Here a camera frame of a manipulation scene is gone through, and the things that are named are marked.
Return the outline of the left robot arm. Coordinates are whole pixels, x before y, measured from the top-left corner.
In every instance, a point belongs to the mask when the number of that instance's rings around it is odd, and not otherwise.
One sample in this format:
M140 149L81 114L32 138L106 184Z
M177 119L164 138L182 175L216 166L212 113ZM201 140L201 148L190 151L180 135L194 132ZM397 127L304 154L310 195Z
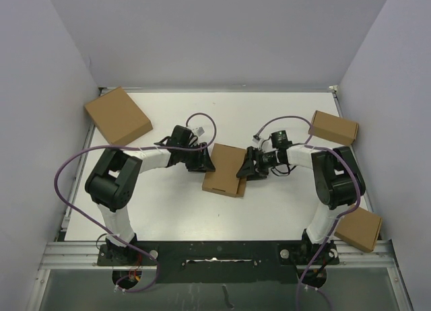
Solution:
M129 151L107 148L86 180L85 191L97 204L105 227L110 231L106 245L123 265L137 256L137 236L131 227L127 204L131 200L138 176L149 170L169 168L178 163L189 172L214 172L201 127L190 129L177 125L170 136L154 144L153 149Z

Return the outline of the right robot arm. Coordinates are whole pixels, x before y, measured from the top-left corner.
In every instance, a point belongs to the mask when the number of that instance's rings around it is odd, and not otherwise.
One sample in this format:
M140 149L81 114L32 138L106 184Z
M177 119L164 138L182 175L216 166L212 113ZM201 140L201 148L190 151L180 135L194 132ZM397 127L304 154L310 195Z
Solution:
M308 241L299 247L300 257L314 263L323 256L322 244L333 233L333 224L347 211L358 204L366 186L361 171L348 146L335 148L314 147L303 143L293 143L285 131L276 131L269 137L272 150L250 146L242 166L236 173L237 178L247 180L266 179L271 170L285 166L287 176L295 167L312 171L317 197L320 203L314 217L305 229Z

